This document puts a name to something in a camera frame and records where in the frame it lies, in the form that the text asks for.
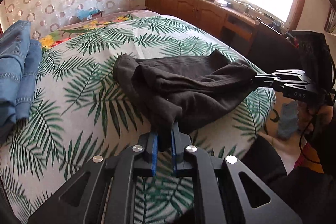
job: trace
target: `triangular cutout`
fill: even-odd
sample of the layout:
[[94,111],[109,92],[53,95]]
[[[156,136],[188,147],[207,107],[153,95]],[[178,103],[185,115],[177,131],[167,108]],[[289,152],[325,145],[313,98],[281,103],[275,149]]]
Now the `triangular cutout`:
[[271,198],[245,172],[239,172],[239,178],[252,208],[258,208],[271,201]]
[[84,189],[90,178],[90,172],[85,172],[76,182],[60,197],[60,199],[73,207],[80,204]]

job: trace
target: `black sleeve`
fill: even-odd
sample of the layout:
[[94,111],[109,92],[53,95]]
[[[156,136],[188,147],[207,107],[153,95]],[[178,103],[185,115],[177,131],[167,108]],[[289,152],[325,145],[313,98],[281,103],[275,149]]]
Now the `black sleeve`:
[[316,149],[323,171],[336,178],[336,109],[329,125],[310,145]]

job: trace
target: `person's arm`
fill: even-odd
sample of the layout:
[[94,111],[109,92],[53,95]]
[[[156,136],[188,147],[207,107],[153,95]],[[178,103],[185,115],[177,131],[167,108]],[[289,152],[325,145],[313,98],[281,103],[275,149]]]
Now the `person's arm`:
[[[314,110],[308,112],[307,105],[298,103],[298,125],[304,130],[312,118]],[[310,145],[317,151],[323,171],[336,178],[336,111],[331,106],[323,106],[319,111],[322,118],[323,130]]]

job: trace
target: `human hand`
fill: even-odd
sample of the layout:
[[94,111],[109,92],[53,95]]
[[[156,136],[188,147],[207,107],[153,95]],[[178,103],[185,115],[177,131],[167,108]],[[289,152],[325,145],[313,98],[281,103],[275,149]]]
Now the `human hand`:
[[[298,109],[297,124],[298,124],[299,130],[303,131],[305,130],[305,128],[311,121],[313,115],[316,114],[316,109],[308,108],[306,103],[299,102],[299,101],[297,102],[297,109]],[[321,117],[321,120],[320,120],[321,125],[326,126],[331,122],[333,118],[334,108],[332,106],[322,106],[319,112],[317,113],[317,115],[320,115]],[[306,131],[307,132],[314,131],[314,126],[310,124],[308,128],[306,129]]]

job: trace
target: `black garment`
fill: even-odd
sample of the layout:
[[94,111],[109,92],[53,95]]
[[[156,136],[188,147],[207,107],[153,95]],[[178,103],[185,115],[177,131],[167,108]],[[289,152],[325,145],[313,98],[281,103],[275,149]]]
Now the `black garment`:
[[191,133],[235,109],[255,89],[256,72],[243,60],[230,62],[218,50],[209,56],[156,59],[118,57],[113,78],[159,134],[159,149],[171,130]]
[[[287,175],[281,158],[263,137],[258,137],[242,162],[265,182],[302,219],[303,224],[336,223],[336,111],[325,131],[311,143],[325,174],[297,167]],[[189,210],[174,224],[194,224]]]

